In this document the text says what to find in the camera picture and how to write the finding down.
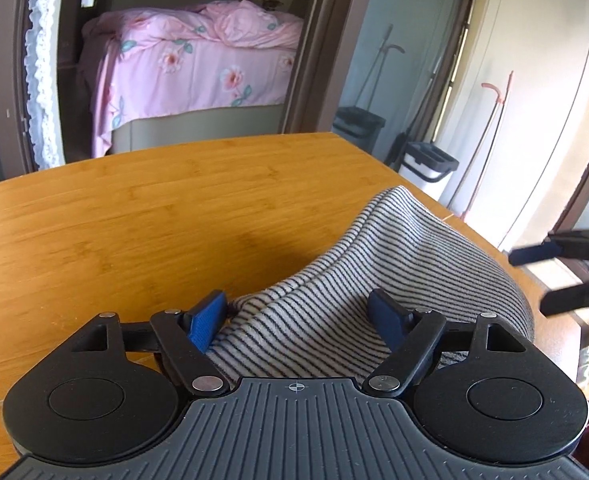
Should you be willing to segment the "grey striped garment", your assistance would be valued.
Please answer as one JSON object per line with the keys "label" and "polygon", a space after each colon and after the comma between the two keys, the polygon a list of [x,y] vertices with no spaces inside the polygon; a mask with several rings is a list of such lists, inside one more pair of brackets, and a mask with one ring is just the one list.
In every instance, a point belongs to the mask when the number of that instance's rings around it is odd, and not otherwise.
{"label": "grey striped garment", "polygon": [[367,315],[382,289],[404,308],[470,323],[494,312],[532,340],[529,301],[501,266],[403,188],[376,195],[340,240],[305,268],[232,303],[206,356],[243,377],[348,377],[358,382],[390,349]]}

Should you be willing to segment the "white black-lid bin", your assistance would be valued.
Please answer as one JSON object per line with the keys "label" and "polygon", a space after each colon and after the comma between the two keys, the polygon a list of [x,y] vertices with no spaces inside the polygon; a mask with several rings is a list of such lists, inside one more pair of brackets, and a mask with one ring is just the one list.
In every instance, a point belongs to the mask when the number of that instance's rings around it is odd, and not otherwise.
{"label": "white black-lid bin", "polygon": [[459,161],[428,142],[409,142],[401,160],[399,175],[432,200],[439,200]]}

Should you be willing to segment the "pink hooked pole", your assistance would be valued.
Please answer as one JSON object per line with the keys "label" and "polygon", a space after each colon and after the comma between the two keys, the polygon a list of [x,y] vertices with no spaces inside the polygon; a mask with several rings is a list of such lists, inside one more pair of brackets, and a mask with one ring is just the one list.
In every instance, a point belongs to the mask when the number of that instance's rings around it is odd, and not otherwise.
{"label": "pink hooked pole", "polygon": [[470,177],[473,174],[473,169],[476,168],[477,162],[480,159],[481,154],[483,154],[483,162],[480,166],[479,174],[477,175],[475,185],[473,185],[473,190],[470,192],[470,195],[467,198],[467,202],[463,206],[463,209],[459,211],[459,213],[457,214],[457,217],[459,217],[459,219],[461,219],[462,221],[466,220],[471,208],[473,208],[473,202],[475,201],[477,194],[479,192],[481,180],[483,175],[485,174],[485,168],[487,168],[497,133],[499,133],[500,124],[504,114],[505,104],[509,96],[509,91],[511,91],[511,84],[513,83],[514,75],[515,72],[512,70],[507,77],[507,83],[505,84],[505,87],[503,89],[497,87],[496,84],[491,84],[491,82],[485,81],[481,84],[482,89],[492,90],[494,92],[495,100],[493,103],[491,114],[487,122],[485,123],[485,126],[482,129],[481,136],[476,144],[475,149],[473,150],[473,154],[470,157],[470,161],[468,162],[462,174],[461,180],[459,180],[459,183],[457,183],[457,186],[450,198],[450,201],[447,203],[447,206],[449,207],[455,205],[455,202],[459,198],[459,195],[461,195],[464,191],[464,185],[470,180]]}

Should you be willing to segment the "pink floral bed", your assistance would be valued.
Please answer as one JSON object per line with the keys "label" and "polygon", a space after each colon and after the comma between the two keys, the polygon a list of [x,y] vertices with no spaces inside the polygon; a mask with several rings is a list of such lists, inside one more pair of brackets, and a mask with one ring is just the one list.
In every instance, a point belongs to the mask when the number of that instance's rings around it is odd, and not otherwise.
{"label": "pink floral bed", "polygon": [[284,104],[304,21],[249,0],[110,11],[82,28],[92,153],[129,122]]}

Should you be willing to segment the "white lace curtain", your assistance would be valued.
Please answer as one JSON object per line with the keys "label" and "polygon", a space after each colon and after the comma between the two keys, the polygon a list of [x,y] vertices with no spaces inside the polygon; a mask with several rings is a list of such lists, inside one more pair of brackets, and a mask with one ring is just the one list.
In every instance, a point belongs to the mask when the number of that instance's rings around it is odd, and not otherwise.
{"label": "white lace curtain", "polygon": [[62,0],[28,0],[24,34],[28,135],[36,168],[62,166],[64,159],[57,88],[58,28]]}

